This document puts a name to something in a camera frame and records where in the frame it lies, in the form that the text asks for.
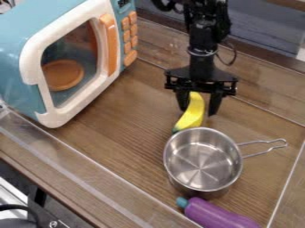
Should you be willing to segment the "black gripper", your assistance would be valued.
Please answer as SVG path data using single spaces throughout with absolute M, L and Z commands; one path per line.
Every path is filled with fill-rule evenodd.
M 238 78 L 218 69 L 214 55 L 191 55 L 190 65 L 167 69 L 164 87 L 175 92 L 179 109 L 184 111 L 190 104 L 190 92 L 211 94 L 208 115 L 216 114 L 226 95 L 235 95 Z

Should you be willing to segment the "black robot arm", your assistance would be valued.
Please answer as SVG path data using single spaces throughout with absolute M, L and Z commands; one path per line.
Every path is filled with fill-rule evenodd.
M 151 2 L 162 12 L 175 11 L 183 15 L 190 35 L 190 65 L 164 71 L 164 87 L 175 93 L 180 110 L 188 107 L 191 92 L 210 94 L 208 115 L 215 115 L 223 97 L 235 95 L 238 82 L 236 76 L 214 64 L 214 57 L 219 56 L 218 44 L 226 39 L 231 28 L 227 0 Z

